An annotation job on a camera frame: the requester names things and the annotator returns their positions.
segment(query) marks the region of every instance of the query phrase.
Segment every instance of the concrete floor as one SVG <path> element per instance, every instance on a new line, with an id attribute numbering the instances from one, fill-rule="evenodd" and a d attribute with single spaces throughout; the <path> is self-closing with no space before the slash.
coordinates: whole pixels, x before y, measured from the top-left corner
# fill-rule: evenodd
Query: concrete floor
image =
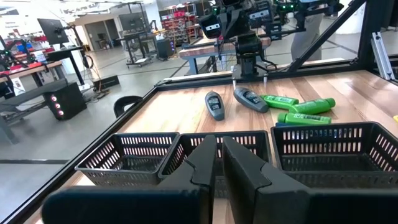
<path id="1" fill-rule="evenodd" d="M 333 21 L 324 19 L 322 31 Z M 358 51 L 360 34 L 333 35 L 322 46 L 322 58 L 355 58 Z M 384 43 L 389 54 L 398 54 L 398 32 L 384 32 Z M 290 63 L 290 46 L 294 35 L 275 41 L 266 50 L 267 59 L 278 64 Z M 118 75 L 120 85 L 110 88 L 111 93 L 97 103 L 89 103 L 73 119 L 57 121 L 50 110 L 42 109 L 24 120 L 14 123 L 11 128 L 20 143 L 10 144 L 0 134 L 0 159 L 71 159 L 84 150 L 116 118 L 113 103 L 126 95 L 145 95 L 159 80 L 174 76 L 183 76 L 189 72 L 189 64 L 180 58 L 171 58 L 166 62 L 154 59 L 154 63 L 142 68 L 126 66 L 128 54 L 122 49 L 92 52 L 101 77 Z M 198 59 L 198 64 L 206 58 Z M 235 61 L 231 58 L 228 67 Z M 74 74 L 67 75 L 69 81 L 76 81 Z M 89 75 L 85 81 L 91 83 Z M 22 79 L 27 90 L 35 88 L 31 77 Z M 51 178 L 61 165 L 17 165 L 0 164 L 0 220 L 6 218 L 23 201 Z"/>

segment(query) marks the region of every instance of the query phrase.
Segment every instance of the monitor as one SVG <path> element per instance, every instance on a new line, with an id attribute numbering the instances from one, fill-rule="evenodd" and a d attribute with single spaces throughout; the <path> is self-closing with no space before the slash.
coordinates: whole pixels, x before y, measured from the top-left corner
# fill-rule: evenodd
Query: monitor
<path id="1" fill-rule="evenodd" d="M 56 32 L 57 28 L 62 28 L 61 21 L 57 19 L 37 19 L 42 27 L 44 35 L 49 44 L 62 44 L 69 42 L 65 31 Z"/>
<path id="2" fill-rule="evenodd" d="M 119 15 L 120 23 L 122 24 L 123 30 L 143 31 L 144 24 L 139 16 L 134 14 L 122 14 Z"/>

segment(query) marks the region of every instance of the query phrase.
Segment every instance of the green plastic bottle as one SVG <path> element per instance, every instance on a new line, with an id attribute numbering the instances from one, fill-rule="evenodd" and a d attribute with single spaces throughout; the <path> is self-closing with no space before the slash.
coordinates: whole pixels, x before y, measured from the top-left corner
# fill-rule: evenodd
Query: green plastic bottle
<path id="1" fill-rule="evenodd" d="M 278 115 L 278 122 L 285 124 L 330 124 L 331 118 L 317 115 L 307 115 L 300 113 L 280 113 Z"/>
<path id="2" fill-rule="evenodd" d="M 299 103 L 298 99 L 284 97 L 284 96 L 275 96 L 275 95 L 261 95 L 261 98 L 267 102 L 269 107 L 272 108 L 280 108 L 289 110 L 291 106 Z"/>
<path id="3" fill-rule="evenodd" d="M 329 111 L 334 106 L 336 102 L 333 98 L 318 99 L 293 105 L 289 113 L 318 114 Z"/>

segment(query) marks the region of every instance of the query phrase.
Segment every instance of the aluminum frame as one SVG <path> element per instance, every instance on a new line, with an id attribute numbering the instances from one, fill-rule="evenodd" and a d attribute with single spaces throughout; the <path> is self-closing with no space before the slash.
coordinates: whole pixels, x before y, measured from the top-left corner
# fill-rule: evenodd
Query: aluminum frame
<path id="1" fill-rule="evenodd" d="M 327 38 L 332 35 L 331 31 L 337 30 L 339 25 L 343 24 L 352 13 L 354 13 L 362 3 L 366 2 L 361 40 L 359 43 L 358 58 L 354 60 L 342 60 L 339 62 L 318 63 L 313 65 L 303 65 L 304 61 L 319 48 Z M 291 64 L 286 70 L 274 71 L 269 74 L 269 79 L 293 78 L 307 75 L 321 75 L 327 73 L 348 72 L 355 70 L 368 70 L 374 72 L 377 68 L 374 63 L 374 56 L 371 49 L 371 34 L 379 32 L 381 27 L 381 18 L 385 4 L 383 1 L 376 0 L 354 0 L 351 2 L 352 9 L 345 13 L 344 19 L 337 19 L 326 34 L 322 35 L 301 57 L 298 61 Z M 398 65 L 398 55 L 390 55 L 392 66 Z M 255 80 L 262 82 L 262 77 Z M 159 91 L 178 90 L 184 88 L 197 88 L 201 86 L 232 84 L 230 75 L 221 75 L 217 77 L 199 77 L 189 80 L 169 80 L 167 83 L 153 87 L 136 105 L 130 107 L 122 116 L 120 116 L 110 127 L 108 127 L 98 138 L 96 138 L 88 147 L 71 159 L 62 169 L 47 181 L 35 194 L 29 197 L 23 204 L 14 210 L 1 223 L 24 223 L 30 216 L 36 212 L 42 205 L 48 194 L 61 187 L 76 171 L 75 166 L 98 147 L 111 134 L 117 132 L 127 121 L 129 121 L 156 93 Z"/>

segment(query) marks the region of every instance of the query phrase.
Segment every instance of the black plastic basket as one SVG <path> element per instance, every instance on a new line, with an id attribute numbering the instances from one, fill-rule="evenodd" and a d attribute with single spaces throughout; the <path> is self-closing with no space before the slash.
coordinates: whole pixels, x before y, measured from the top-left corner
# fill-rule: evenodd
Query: black plastic basket
<path id="1" fill-rule="evenodd" d="M 379 123 L 271 128 L 276 164 L 309 187 L 398 187 L 398 139 Z"/>
<path id="2" fill-rule="evenodd" d="M 113 134 L 75 170 L 95 185 L 156 185 L 157 173 L 178 133 Z"/>
<path id="3" fill-rule="evenodd" d="M 167 155 L 166 161 L 162 164 L 159 171 L 159 177 L 164 179 L 173 173 L 207 135 L 214 135 L 217 139 L 217 160 L 215 164 L 216 197 L 226 198 L 228 196 L 223 171 L 223 154 L 221 152 L 224 136 L 232 137 L 261 159 L 267 162 L 270 161 L 269 158 L 271 157 L 271 150 L 269 146 L 268 133 L 266 131 L 181 134 L 175 140 L 173 148 Z"/>

